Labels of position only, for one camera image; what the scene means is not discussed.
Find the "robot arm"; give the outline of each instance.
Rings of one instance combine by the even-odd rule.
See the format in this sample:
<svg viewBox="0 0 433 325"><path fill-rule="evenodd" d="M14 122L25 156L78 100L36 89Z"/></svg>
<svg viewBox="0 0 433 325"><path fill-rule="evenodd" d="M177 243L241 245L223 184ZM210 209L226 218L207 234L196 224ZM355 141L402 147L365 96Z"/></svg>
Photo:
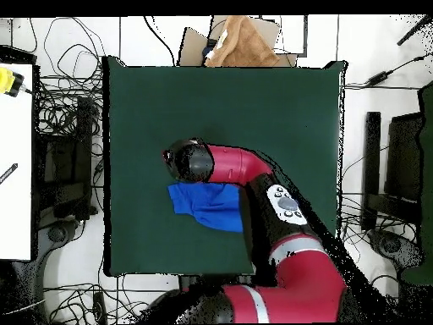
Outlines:
<svg viewBox="0 0 433 325"><path fill-rule="evenodd" d="M177 323L338 321L342 301L349 297L346 284L302 208L266 162L252 151L200 140L178 141L163 158L179 181L242 188L248 198L256 272L253 286L172 292L151 305L147 322L161 322L162 317Z"/></svg>

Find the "control button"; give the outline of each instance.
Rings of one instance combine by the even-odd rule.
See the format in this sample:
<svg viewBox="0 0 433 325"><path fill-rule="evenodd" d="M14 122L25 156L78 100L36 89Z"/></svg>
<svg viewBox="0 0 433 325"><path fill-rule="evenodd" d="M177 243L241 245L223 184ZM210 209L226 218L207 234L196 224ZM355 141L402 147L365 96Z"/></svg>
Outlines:
<svg viewBox="0 0 433 325"><path fill-rule="evenodd" d="M292 198L283 197L278 201L278 206L282 209L287 209L288 211L296 211L298 209L298 203Z"/></svg>

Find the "white desk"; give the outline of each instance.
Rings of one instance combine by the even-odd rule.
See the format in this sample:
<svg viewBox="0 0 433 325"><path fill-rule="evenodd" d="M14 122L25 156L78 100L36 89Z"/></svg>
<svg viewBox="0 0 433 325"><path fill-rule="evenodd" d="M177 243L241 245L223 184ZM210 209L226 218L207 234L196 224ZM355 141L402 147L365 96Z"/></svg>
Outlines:
<svg viewBox="0 0 433 325"><path fill-rule="evenodd" d="M32 89L32 65L5 64L25 77ZM31 241L32 96L0 95L0 176L14 163L15 171L0 184L0 259L29 260Z"/></svg>

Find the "green table surface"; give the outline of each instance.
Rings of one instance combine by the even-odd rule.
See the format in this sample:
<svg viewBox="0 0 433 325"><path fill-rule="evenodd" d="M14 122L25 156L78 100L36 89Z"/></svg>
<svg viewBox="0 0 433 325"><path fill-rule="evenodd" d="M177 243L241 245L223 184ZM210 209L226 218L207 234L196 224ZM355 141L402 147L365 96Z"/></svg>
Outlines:
<svg viewBox="0 0 433 325"><path fill-rule="evenodd" d="M326 69L108 63L112 275L252 272L242 234L174 214L162 150L179 139L263 151L335 233L344 62Z"/></svg>

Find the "blue towel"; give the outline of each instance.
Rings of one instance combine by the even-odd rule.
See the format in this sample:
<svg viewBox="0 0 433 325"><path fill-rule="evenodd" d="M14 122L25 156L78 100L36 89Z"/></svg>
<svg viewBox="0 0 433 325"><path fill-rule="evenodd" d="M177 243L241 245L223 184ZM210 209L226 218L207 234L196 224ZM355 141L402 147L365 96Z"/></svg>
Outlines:
<svg viewBox="0 0 433 325"><path fill-rule="evenodd" d="M239 189L214 183L177 183L168 186L176 214L194 216L198 223L212 229L242 233Z"/></svg>

